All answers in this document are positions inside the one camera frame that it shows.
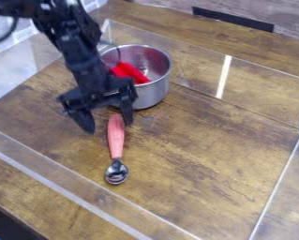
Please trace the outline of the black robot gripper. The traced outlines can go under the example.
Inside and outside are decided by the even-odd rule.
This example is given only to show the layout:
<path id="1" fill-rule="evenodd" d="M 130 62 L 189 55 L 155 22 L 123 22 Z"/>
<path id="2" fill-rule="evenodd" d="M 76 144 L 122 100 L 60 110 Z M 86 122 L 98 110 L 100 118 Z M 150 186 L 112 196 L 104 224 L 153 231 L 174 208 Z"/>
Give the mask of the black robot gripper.
<path id="1" fill-rule="evenodd" d="M 130 126 L 134 122 L 133 102 L 138 98 L 131 79 L 115 78 L 104 66 L 96 67 L 91 72 L 75 72 L 74 78 L 78 86 L 60 95 L 58 100 L 70 111 L 70 117 L 78 126 L 92 134 L 95 121 L 90 109 L 111 104 L 121 104 L 125 124 Z"/>

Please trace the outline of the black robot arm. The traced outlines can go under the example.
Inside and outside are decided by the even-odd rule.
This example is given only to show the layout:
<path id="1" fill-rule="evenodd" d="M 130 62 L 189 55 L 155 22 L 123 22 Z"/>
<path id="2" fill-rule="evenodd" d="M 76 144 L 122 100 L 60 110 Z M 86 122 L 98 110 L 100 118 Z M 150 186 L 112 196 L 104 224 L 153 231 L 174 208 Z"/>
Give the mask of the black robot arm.
<path id="1" fill-rule="evenodd" d="M 95 132 L 91 110 L 116 105 L 123 121 L 134 121 L 138 93 L 131 77 L 110 72 L 98 44 L 102 30 L 80 0 L 0 0 L 0 16 L 30 19 L 63 54 L 76 87 L 58 97 L 64 113 L 88 133 Z"/>

